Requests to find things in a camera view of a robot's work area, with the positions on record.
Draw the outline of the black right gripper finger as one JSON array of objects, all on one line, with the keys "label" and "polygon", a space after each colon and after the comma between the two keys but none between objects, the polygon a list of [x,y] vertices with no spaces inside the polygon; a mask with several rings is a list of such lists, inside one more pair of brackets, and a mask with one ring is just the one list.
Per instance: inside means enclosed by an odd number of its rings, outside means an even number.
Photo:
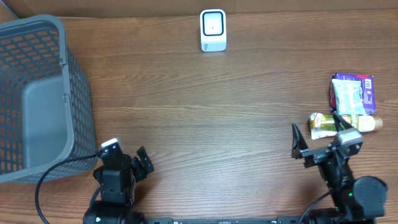
[{"label": "black right gripper finger", "polygon": [[292,123],[292,158],[301,159],[308,151],[309,148],[301,131],[295,123]]},{"label": "black right gripper finger", "polygon": [[335,123],[335,129],[337,132],[344,131],[353,128],[341,115],[336,111],[332,113],[333,120]]}]

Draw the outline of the green yellow juice carton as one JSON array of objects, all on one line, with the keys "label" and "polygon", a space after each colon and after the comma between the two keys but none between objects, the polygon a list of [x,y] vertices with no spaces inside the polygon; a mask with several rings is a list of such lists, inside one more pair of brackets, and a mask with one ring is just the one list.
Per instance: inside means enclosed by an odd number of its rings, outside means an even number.
[{"label": "green yellow juice carton", "polygon": [[[357,128],[359,115],[344,114],[341,117],[352,127]],[[336,131],[335,120],[331,114],[312,113],[309,118],[311,130]]]}]

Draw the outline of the purple red tissue pack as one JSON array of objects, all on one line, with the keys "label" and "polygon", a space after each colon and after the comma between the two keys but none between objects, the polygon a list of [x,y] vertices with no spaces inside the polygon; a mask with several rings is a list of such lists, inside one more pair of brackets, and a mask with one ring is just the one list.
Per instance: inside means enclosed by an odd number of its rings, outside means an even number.
[{"label": "purple red tissue pack", "polygon": [[[336,73],[332,79],[339,80],[355,80],[361,82],[361,100],[366,111],[366,115],[372,115],[376,111],[376,104],[374,99],[374,85],[373,76],[357,75],[349,73]],[[335,92],[332,82],[330,83],[330,109],[332,112],[336,111]]]}]

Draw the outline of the light green wipes pack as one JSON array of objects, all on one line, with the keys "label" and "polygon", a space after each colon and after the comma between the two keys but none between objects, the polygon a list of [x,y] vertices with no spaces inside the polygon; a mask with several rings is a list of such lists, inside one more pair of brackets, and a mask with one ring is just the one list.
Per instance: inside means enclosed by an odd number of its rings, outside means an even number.
[{"label": "light green wipes pack", "polygon": [[338,114],[365,115],[361,100],[361,82],[355,80],[332,79]]}]

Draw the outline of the white floral cream tube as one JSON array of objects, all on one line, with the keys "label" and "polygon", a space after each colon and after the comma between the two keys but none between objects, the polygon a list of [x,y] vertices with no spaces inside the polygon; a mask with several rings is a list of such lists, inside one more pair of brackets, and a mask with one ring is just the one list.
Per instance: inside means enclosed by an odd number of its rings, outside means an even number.
[{"label": "white floral cream tube", "polygon": [[[358,127],[356,128],[359,132],[372,132],[378,131],[383,128],[383,122],[380,117],[373,117],[369,115],[359,115],[359,123]],[[321,139],[321,138],[328,138],[333,137],[337,131],[322,131],[322,130],[310,130],[311,138]]]}]

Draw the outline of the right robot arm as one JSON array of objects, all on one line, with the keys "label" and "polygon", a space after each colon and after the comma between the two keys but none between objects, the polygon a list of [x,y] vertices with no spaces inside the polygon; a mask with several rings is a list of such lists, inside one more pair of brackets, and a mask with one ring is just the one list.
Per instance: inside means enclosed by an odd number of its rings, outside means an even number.
[{"label": "right robot arm", "polygon": [[376,223],[385,215],[387,184],[375,176],[354,178],[349,167],[351,156],[360,152],[363,135],[334,112],[334,140],[311,150],[298,126],[292,124],[292,153],[303,159],[306,168],[317,166],[328,192],[312,202],[301,214],[299,223]]}]

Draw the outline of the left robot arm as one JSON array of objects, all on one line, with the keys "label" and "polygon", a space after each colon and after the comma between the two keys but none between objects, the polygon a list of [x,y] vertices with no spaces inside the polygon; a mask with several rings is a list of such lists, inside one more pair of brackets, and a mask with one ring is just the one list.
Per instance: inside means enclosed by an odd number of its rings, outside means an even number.
[{"label": "left robot arm", "polygon": [[99,187],[91,198],[83,223],[147,223],[142,212],[133,210],[134,184],[146,179],[154,171],[145,147],[137,150],[136,157],[123,153],[118,144],[100,149],[97,155],[103,162],[93,172]]}]

